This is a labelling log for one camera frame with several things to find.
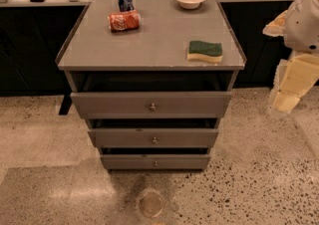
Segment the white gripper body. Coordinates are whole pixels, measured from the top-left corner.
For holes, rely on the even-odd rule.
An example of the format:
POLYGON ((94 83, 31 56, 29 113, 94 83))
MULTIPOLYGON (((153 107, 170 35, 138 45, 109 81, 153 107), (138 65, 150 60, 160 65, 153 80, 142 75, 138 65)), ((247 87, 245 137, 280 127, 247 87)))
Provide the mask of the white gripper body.
POLYGON ((319 81, 319 55, 293 51, 282 69, 276 94, 302 98, 319 81))

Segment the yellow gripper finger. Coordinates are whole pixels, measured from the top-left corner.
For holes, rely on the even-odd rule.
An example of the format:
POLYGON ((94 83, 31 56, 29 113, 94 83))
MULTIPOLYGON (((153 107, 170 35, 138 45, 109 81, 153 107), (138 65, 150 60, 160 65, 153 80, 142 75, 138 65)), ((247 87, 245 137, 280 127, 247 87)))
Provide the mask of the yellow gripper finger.
POLYGON ((283 36, 285 33, 285 20, 287 11, 283 11, 273 21, 267 24, 262 33, 270 37, 283 36))
POLYGON ((298 97, 272 90, 268 100, 268 110, 271 113, 290 114, 299 102, 298 97))

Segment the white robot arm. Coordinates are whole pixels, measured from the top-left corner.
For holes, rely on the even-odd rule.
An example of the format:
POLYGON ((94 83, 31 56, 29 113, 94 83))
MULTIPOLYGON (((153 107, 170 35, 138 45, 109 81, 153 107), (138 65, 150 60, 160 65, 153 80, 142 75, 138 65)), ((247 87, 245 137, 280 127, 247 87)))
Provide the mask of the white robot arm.
POLYGON ((319 80, 319 0, 294 0, 262 30, 291 49, 277 66, 269 97, 272 113, 291 113, 319 80))

